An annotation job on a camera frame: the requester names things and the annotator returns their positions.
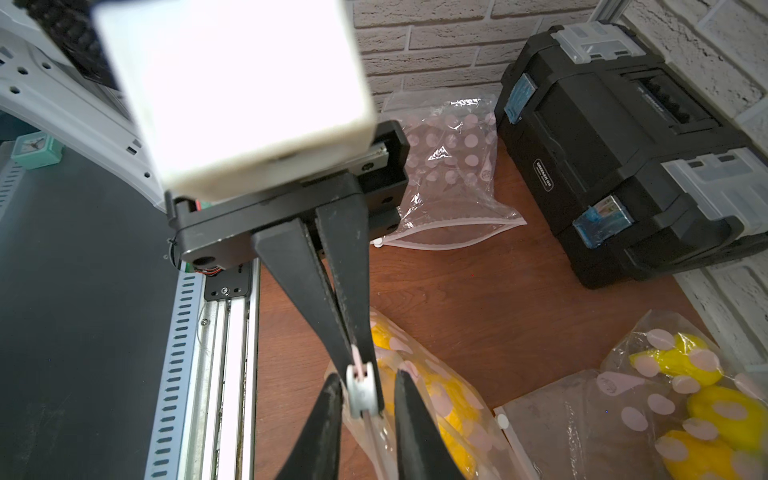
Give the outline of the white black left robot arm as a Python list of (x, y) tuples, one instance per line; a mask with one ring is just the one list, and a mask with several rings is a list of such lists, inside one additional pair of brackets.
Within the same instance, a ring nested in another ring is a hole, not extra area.
[(1, 106), (162, 209), (195, 272), (260, 260), (351, 410), (381, 412), (368, 243), (397, 225), (408, 144), (343, 2), (5, 1)]

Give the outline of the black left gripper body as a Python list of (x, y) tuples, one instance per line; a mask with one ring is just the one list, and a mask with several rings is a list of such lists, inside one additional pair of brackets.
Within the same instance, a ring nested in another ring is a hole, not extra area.
[(295, 218), (307, 223), (314, 246), (320, 249), (315, 210), (356, 194), (362, 196), (368, 209), (368, 238), (383, 237), (400, 223), (398, 207), (408, 183), (404, 167), (409, 150), (401, 125), (394, 120), (384, 121), (377, 126), (369, 155), (358, 160), (359, 173), (341, 170), (203, 209), (198, 209), (196, 201), (189, 197), (166, 191), (166, 214), (175, 231), (175, 254), (198, 271), (227, 270), (256, 258), (252, 235)]

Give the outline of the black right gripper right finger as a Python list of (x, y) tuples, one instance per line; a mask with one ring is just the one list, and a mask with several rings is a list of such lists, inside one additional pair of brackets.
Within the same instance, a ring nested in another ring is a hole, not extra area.
[(463, 479), (412, 379), (396, 375), (395, 433), (399, 479)]

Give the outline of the dotted zip bag with pears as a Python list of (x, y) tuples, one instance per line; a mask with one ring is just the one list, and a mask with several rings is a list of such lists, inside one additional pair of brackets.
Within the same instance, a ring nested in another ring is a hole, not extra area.
[(422, 251), (446, 251), (483, 242), (525, 225), (514, 208), (496, 200), (494, 174), (498, 94), (480, 87), (396, 92), (381, 117), (397, 121), (410, 150), (400, 224), (374, 240)]

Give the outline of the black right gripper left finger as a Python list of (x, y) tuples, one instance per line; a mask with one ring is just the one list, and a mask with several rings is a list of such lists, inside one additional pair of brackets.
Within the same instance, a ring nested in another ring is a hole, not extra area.
[(332, 373), (276, 479), (338, 478), (343, 400), (342, 382)]

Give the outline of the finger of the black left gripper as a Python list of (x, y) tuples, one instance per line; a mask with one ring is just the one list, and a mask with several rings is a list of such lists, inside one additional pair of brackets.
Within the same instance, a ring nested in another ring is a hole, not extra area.
[(379, 414), (384, 400), (370, 331), (369, 214), (361, 194), (316, 209), (338, 326), (323, 342), (344, 377), (352, 414)]
[(281, 223), (252, 236), (257, 257), (322, 342), (342, 378), (352, 363), (335, 295), (305, 223)]

